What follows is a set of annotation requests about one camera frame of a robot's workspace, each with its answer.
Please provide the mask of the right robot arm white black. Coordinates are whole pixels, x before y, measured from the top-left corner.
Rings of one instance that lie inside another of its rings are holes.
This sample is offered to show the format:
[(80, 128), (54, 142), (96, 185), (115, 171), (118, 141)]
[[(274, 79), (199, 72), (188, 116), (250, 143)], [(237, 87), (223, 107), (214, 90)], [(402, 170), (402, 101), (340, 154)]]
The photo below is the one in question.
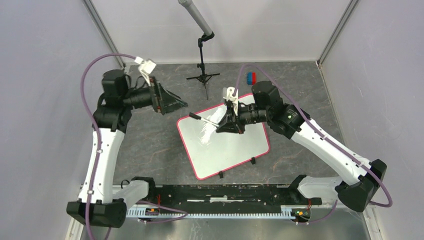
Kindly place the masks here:
[(290, 185), (289, 199), (302, 204), (307, 199), (333, 199), (349, 209), (363, 212), (383, 187), (387, 165), (354, 153), (326, 133), (308, 113), (285, 103), (270, 81), (251, 87), (253, 103), (240, 101), (234, 87), (222, 91), (226, 111), (216, 133), (243, 134), (247, 125), (266, 123), (275, 133), (305, 147), (336, 173), (336, 177), (298, 176)]

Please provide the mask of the whiteboard with pink frame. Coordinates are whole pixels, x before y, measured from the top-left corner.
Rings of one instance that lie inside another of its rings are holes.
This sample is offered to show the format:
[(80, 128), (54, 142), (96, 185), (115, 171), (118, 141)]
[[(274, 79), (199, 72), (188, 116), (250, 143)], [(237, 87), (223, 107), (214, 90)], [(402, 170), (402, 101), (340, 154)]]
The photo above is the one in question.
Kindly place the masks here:
[(216, 133), (211, 124), (189, 116), (180, 118), (176, 126), (198, 180), (266, 155), (271, 149), (263, 123), (247, 125), (243, 134)]

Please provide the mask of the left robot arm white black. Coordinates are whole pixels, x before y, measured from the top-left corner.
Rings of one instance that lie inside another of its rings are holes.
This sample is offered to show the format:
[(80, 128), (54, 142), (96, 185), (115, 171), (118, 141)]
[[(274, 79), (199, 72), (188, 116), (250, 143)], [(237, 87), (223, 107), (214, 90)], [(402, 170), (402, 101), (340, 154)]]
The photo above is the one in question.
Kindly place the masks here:
[(188, 106), (181, 97), (163, 88), (154, 76), (150, 86), (131, 88), (130, 76), (121, 69), (103, 74), (103, 93), (93, 120), (93, 145), (82, 190), (76, 201), (67, 204), (66, 212), (84, 225), (120, 228), (127, 211), (138, 201), (153, 203), (157, 198), (152, 177), (136, 176), (129, 185), (113, 192), (113, 176), (118, 153), (132, 117), (132, 110), (145, 107), (162, 115)]

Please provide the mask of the black white marker pen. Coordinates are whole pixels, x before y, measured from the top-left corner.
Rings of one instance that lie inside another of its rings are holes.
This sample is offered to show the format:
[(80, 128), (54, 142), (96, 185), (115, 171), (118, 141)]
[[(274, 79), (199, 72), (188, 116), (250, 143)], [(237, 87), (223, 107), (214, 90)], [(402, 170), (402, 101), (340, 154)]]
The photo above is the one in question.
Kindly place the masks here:
[(204, 117), (201, 117), (201, 116), (199, 116), (199, 115), (197, 115), (197, 114), (195, 114), (195, 113), (193, 113), (193, 112), (190, 112), (190, 113), (189, 113), (189, 117), (190, 117), (190, 118), (193, 118), (193, 119), (195, 119), (195, 120), (203, 121), (203, 122), (205, 122), (205, 123), (207, 123), (207, 124), (210, 124), (210, 125), (212, 125), (212, 126), (214, 126), (214, 127), (216, 127), (216, 128), (218, 128), (218, 127), (219, 127), (219, 124), (217, 124), (217, 123), (215, 123), (215, 122), (213, 122), (213, 121), (211, 121), (211, 120), (209, 120), (209, 119), (206, 119), (206, 118), (204, 118)]

